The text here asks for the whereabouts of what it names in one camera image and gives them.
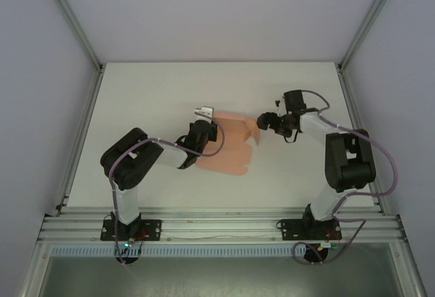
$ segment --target glass panel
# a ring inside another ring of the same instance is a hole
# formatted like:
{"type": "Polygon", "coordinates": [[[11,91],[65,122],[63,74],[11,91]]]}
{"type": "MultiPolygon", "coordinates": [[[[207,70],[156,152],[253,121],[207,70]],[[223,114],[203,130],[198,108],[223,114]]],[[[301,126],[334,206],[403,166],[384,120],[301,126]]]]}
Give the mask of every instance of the glass panel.
{"type": "Polygon", "coordinates": [[[53,257],[40,297],[72,296],[401,296],[388,244],[353,244],[336,262],[291,258],[53,257]]]}

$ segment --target white table surface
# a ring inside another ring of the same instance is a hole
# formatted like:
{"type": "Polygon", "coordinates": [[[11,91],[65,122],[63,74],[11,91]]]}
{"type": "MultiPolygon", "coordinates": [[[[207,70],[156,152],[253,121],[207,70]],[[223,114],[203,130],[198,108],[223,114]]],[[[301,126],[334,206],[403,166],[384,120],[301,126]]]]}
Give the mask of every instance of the white table surface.
{"type": "MultiPolygon", "coordinates": [[[[68,207],[111,207],[111,188],[100,158],[134,127],[150,137],[175,141],[188,132],[193,110],[203,105],[256,119],[275,111],[275,100],[295,89],[315,90],[331,103],[324,113],[350,126],[333,63],[109,63],[86,136],[68,207]]],[[[305,95],[309,107],[322,107],[305,95]]],[[[139,206],[161,209],[274,209],[305,207],[319,194],[324,147],[299,134],[286,144],[272,130],[252,138],[246,175],[154,165],[139,185],[139,206]]],[[[356,196],[345,207],[371,207],[356,196]]]]}

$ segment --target metal extrusion profile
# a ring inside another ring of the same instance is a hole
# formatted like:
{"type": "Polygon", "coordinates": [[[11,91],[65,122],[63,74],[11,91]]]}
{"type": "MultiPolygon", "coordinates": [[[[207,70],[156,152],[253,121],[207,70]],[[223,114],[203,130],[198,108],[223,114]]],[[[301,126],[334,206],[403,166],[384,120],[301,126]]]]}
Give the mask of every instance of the metal extrusion profile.
{"type": "MultiPolygon", "coordinates": [[[[47,217],[39,233],[39,242],[59,243],[96,243],[101,242],[103,218],[106,213],[62,214],[60,217],[47,217]]],[[[357,236],[356,243],[394,243],[404,242],[406,237],[397,218],[379,213],[340,213],[342,218],[366,217],[367,223],[357,236]]],[[[288,244],[283,241],[281,231],[276,227],[280,219],[300,218],[300,213],[142,213],[145,219],[160,219],[161,239],[149,244],[288,244]]],[[[350,238],[359,222],[342,223],[343,241],[350,238]]]]}
{"type": "Polygon", "coordinates": [[[99,70],[101,68],[101,63],[99,62],[95,54],[95,51],[89,42],[89,39],[87,38],[77,18],[75,17],[73,10],[71,9],[71,7],[69,7],[67,0],[56,0],[56,2],[62,14],[64,15],[65,19],[67,20],[73,34],[77,37],[77,40],[81,43],[83,49],[87,53],[95,69],[99,70]]]}
{"type": "Polygon", "coordinates": [[[66,204],[65,198],[69,196],[71,187],[73,185],[74,176],[77,171],[80,155],[82,154],[83,150],[86,133],[90,124],[92,113],[94,111],[95,103],[97,102],[101,82],[103,80],[104,70],[105,66],[103,66],[101,70],[97,71],[93,79],[94,83],[92,85],[91,91],[89,92],[82,118],[80,119],[79,128],[73,144],[73,149],[68,159],[67,170],[65,171],[62,184],[60,186],[58,198],[55,200],[56,205],[58,205],[57,214],[60,212],[62,206],[66,204]]]}
{"type": "Polygon", "coordinates": [[[367,33],[372,28],[372,25],[375,23],[379,13],[381,12],[383,6],[387,0],[374,0],[370,9],[368,10],[362,24],[360,25],[355,37],[352,39],[351,44],[349,45],[341,63],[340,68],[346,69],[347,65],[350,63],[351,59],[355,55],[358,48],[362,45],[362,42],[367,36],[367,33]]]}
{"type": "MultiPolygon", "coordinates": [[[[379,202],[374,199],[373,200],[374,205],[372,207],[346,207],[342,211],[340,211],[340,214],[349,214],[353,216],[361,217],[370,215],[380,216],[382,214],[381,207],[379,206],[379,202]]],[[[183,214],[183,215],[189,215],[191,217],[235,217],[238,215],[245,215],[247,217],[258,217],[258,215],[268,217],[268,216],[275,216],[275,215],[294,215],[296,217],[301,217],[302,214],[305,211],[304,207],[288,207],[288,208],[243,208],[243,210],[240,209],[220,209],[220,208],[213,208],[213,211],[208,208],[160,208],[160,207],[140,207],[140,212],[142,214],[147,214],[148,216],[153,215],[177,215],[177,214],[183,214]]],[[[81,215],[85,216],[86,219],[92,219],[92,216],[96,215],[99,218],[102,215],[107,215],[112,211],[111,207],[68,207],[64,206],[61,210],[60,216],[64,219],[66,217],[79,217],[81,215]]]]}
{"type": "MultiPolygon", "coordinates": [[[[345,102],[347,106],[347,111],[349,112],[349,116],[351,118],[351,123],[354,128],[364,128],[364,122],[362,121],[361,113],[357,108],[357,103],[355,101],[355,95],[352,91],[352,88],[349,85],[349,80],[346,75],[341,71],[340,67],[336,65],[336,70],[338,74],[338,79],[340,81],[341,90],[343,91],[343,95],[345,97],[345,102]]],[[[379,176],[376,177],[375,181],[369,184],[370,190],[375,193],[384,192],[384,187],[380,182],[379,176]]],[[[377,198],[379,205],[381,206],[381,210],[385,214],[392,214],[392,206],[389,203],[389,199],[385,197],[377,198]]]]}
{"type": "Polygon", "coordinates": [[[36,244],[18,294],[19,297],[39,296],[50,263],[52,250],[53,245],[51,244],[36,244]]]}
{"type": "Polygon", "coordinates": [[[389,250],[404,296],[427,296],[409,244],[390,243],[389,250]]]}

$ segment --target robotic arm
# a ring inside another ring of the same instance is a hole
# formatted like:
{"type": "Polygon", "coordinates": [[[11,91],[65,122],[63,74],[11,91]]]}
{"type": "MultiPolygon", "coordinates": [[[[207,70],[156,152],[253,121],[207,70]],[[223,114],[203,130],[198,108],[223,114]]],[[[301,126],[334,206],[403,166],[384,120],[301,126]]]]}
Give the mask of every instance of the robotic arm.
{"type": "MultiPolygon", "coordinates": [[[[341,238],[339,222],[334,210],[344,195],[362,189],[375,180],[376,170],[369,142],[344,133],[323,122],[318,110],[307,108],[301,90],[284,93],[282,101],[275,101],[277,113],[264,113],[257,124],[260,129],[273,129],[287,141],[298,133],[310,135],[325,147],[326,184],[319,196],[308,204],[301,220],[281,221],[283,239],[300,241],[326,240],[328,233],[341,238]]],[[[357,132],[368,136],[359,129],[357,132]]]]}
{"type": "MultiPolygon", "coordinates": [[[[190,123],[188,134],[181,136],[176,141],[176,144],[181,148],[160,143],[160,140],[150,140],[126,155],[116,165],[112,177],[118,204],[120,240],[133,243],[135,239],[140,237],[141,231],[145,230],[145,224],[141,219],[137,204],[137,186],[151,167],[154,164],[163,164],[178,169],[187,169],[196,162],[198,154],[203,152],[209,141],[216,141],[218,130],[216,124],[211,121],[213,108],[202,107],[196,109],[195,114],[197,115],[196,121],[190,123]]],[[[105,175],[109,177],[112,166],[124,152],[148,139],[147,134],[140,128],[134,128],[123,136],[101,157],[100,163],[104,168],[105,175]]],[[[107,220],[104,224],[104,228],[109,231],[109,234],[102,234],[102,240],[112,241],[114,239],[111,233],[114,233],[115,220],[116,216],[114,212],[111,212],[111,220],[107,220]]]]}

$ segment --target aluminum frame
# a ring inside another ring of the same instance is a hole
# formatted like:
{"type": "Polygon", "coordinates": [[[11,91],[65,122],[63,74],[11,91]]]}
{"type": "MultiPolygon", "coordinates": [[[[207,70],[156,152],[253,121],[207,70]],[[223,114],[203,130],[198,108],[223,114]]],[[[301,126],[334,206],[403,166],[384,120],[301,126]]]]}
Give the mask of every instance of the aluminum frame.
{"type": "MultiPolygon", "coordinates": [[[[345,70],[356,50],[362,44],[386,1],[374,1],[340,66],[337,66],[338,78],[354,126],[362,126],[362,119],[343,70],[345,70]]],[[[110,209],[70,209],[67,207],[72,181],[77,171],[78,161],[82,153],[86,132],[90,124],[105,68],[100,65],[87,36],[69,7],[67,0],[56,0],[56,2],[67,19],[71,30],[96,67],[97,74],[94,78],[94,85],[92,86],[86,109],[80,122],[73,151],[68,162],[67,172],[61,186],[57,217],[46,217],[43,222],[38,242],[20,291],[20,297],[39,295],[44,284],[44,277],[49,266],[51,253],[56,244],[101,245],[102,242],[99,240],[101,220],[110,212],[110,209]]],[[[374,192],[382,190],[379,182],[374,182],[370,188],[374,192]]],[[[389,210],[388,201],[380,198],[379,201],[375,199],[375,206],[373,208],[363,211],[361,209],[348,209],[341,212],[340,216],[343,218],[365,217],[368,220],[367,224],[358,235],[355,243],[388,243],[404,295],[426,296],[411,250],[406,243],[406,235],[400,218],[394,215],[386,215],[386,213],[389,213],[389,210]]],[[[153,243],[156,245],[180,243],[193,245],[206,242],[208,244],[276,244],[276,246],[280,246],[288,242],[282,241],[281,233],[275,227],[276,222],[283,218],[300,218],[303,208],[261,211],[244,210],[244,212],[215,210],[213,213],[206,210],[190,210],[190,212],[186,213],[186,210],[172,209],[171,212],[168,212],[168,210],[162,209],[141,209],[141,212],[144,218],[163,220],[163,240],[153,243]]],[[[358,223],[343,224],[343,240],[349,238],[357,226],[358,223]]]]}
{"type": "Polygon", "coordinates": [[[94,64],[95,69],[97,70],[100,69],[101,63],[99,62],[98,57],[95,54],[95,51],[92,48],[92,45],[90,44],[88,37],[86,36],[85,32],[80,26],[80,23],[75,17],[73,10],[71,9],[71,7],[69,7],[68,1],[67,0],[55,0],[55,1],[57,2],[60,11],[62,12],[63,16],[68,22],[72,32],[77,37],[78,41],[81,43],[84,51],[87,53],[91,62],[94,64]]]}

